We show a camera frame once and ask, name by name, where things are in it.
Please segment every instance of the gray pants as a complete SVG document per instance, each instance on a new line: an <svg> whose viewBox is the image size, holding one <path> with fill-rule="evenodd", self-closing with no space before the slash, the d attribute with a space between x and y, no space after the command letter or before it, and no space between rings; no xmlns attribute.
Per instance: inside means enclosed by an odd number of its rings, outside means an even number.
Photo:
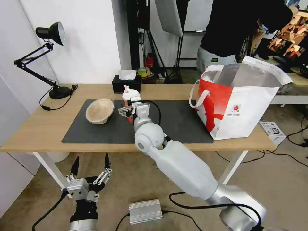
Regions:
<svg viewBox="0 0 308 231"><path fill-rule="evenodd" d="M200 78L200 76L206 70L208 66L228 65L228 64L234 64L234 63L236 63L235 55L230 55L228 57L219 57L199 47L199 50L197 53L196 80Z"/></svg>

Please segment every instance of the shopping bag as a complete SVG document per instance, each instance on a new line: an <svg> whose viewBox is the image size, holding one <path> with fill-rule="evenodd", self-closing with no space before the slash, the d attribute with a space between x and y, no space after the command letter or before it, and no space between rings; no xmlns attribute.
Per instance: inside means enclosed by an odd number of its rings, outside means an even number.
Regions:
<svg viewBox="0 0 308 231"><path fill-rule="evenodd" d="M248 137L278 89L291 82L280 68L246 56L241 64L207 67L190 92L189 104L214 140Z"/></svg>

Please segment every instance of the logo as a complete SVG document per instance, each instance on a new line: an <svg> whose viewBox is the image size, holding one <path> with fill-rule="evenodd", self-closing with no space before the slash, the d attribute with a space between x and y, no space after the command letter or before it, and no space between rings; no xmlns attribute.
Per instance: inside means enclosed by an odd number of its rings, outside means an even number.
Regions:
<svg viewBox="0 0 308 231"><path fill-rule="evenodd" d="M233 105L232 112L240 112L241 105L240 104L235 104Z"/></svg>

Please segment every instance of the wooden bowl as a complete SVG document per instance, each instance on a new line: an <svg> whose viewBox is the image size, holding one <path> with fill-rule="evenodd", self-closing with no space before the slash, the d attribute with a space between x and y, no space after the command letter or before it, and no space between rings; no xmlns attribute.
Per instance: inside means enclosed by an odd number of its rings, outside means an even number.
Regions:
<svg viewBox="0 0 308 231"><path fill-rule="evenodd" d="M86 110L86 118L93 124L104 124L113 113L115 106L110 99L93 101Z"/></svg>

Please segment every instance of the white table leg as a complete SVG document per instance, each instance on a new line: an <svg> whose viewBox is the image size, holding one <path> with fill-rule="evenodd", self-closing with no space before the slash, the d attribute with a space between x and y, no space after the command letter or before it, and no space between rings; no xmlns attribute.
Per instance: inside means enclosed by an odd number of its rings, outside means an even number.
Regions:
<svg viewBox="0 0 308 231"><path fill-rule="evenodd" d="M227 168L225 169L224 173L221 175L219 179L219 183L227 184L234 172L236 171L237 167L240 165L242 160L245 158L248 151L243 151L242 153L237 152L230 163L228 164Z"/></svg>
<svg viewBox="0 0 308 231"><path fill-rule="evenodd" d="M58 183L58 185L63 188L68 187L68 182L63 176L63 174L60 172L58 167L55 165L55 163L51 160L49 155L45 152L33 152L33 155L36 156L36 158L41 162L41 164L44 166L44 168L49 172L49 174L52 176L52 178Z"/></svg>

